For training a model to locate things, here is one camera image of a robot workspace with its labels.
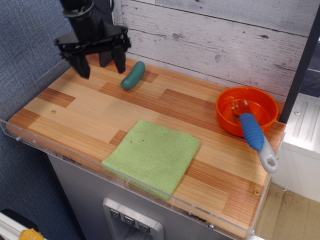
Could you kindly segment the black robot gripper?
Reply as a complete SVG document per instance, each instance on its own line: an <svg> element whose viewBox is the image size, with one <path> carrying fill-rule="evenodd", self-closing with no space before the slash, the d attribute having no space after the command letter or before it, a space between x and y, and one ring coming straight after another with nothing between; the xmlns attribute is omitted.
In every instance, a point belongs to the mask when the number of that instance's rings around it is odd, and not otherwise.
<svg viewBox="0 0 320 240"><path fill-rule="evenodd" d="M111 52L118 72L122 74L126 70L125 52L131 47L126 27L104 21L95 9L63 13L73 30L56 38L54 44L81 77L90 77L86 55L98 52Z"/></svg>

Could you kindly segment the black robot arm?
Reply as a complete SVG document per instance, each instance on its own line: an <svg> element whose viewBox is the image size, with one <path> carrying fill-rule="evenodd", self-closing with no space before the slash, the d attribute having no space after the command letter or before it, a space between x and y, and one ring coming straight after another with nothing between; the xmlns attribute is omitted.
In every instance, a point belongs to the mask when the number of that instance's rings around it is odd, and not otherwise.
<svg viewBox="0 0 320 240"><path fill-rule="evenodd" d="M54 40L61 58L68 61L76 72L86 79L90 67L88 54L99 54L100 66L114 61L119 73L126 70L126 51L131 47L128 28L114 25L112 0L62 0L63 14L73 31Z"/></svg>

